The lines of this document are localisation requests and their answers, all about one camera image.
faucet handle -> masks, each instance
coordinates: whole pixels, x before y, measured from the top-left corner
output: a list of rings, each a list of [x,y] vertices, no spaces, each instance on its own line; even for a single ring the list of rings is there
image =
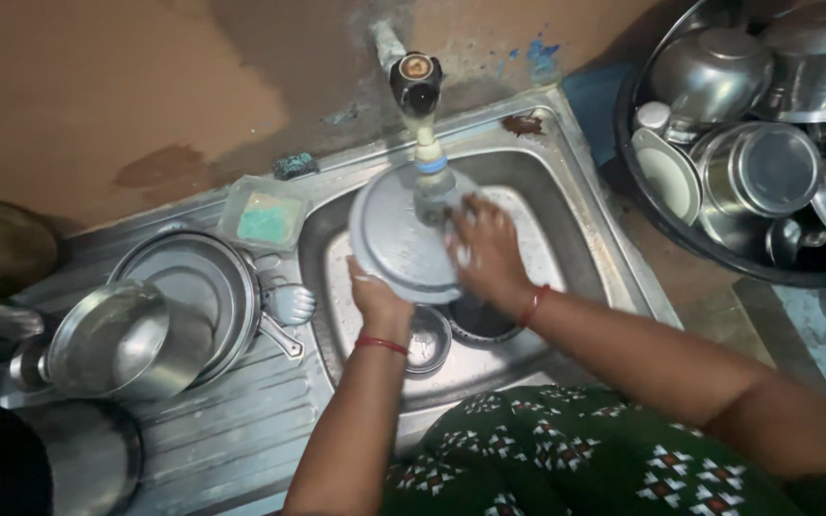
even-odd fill
[[[424,53],[411,52],[391,67],[391,91],[404,115],[425,118],[439,105],[442,65]]]

faucet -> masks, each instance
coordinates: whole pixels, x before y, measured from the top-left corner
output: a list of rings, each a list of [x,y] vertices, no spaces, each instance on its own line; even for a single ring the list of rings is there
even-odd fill
[[[442,65],[424,53],[407,52],[386,20],[375,22],[371,30],[378,61],[387,74],[394,100],[407,127],[416,133],[417,218],[430,226],[441,224],[457,184],[447,166],[445,151],[432,130],[435,108],[442,93]]]

forearm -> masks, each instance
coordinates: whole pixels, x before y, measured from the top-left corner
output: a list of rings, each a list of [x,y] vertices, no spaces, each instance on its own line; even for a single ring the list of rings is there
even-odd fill
[[[283,512],[377,512],[406,362],[403,355],[380,346],[352,352],[311,433]]]
[[[513,318],[533,290],[500,308]],[[530,328],[628,397],[683,422],[703,426],[776,372],[717,344],[659,322],[550,292]]]

white container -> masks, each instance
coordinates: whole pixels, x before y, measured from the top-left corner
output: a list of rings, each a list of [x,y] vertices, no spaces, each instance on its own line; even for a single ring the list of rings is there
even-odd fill
[[[217,231],[249,248],[292,251],[309,208],[297,183],[245,175],[231,186]]]

woman's right hand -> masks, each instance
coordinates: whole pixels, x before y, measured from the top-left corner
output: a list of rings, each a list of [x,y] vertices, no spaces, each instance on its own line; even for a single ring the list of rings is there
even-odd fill
[[[469,292],[516,319],[531,302],[535,287],[522,263],[512,217],[472,193],[463,200],[473,220],[464,211],[453,210],[450,216],[457,234],[445,239],[458,278]]]

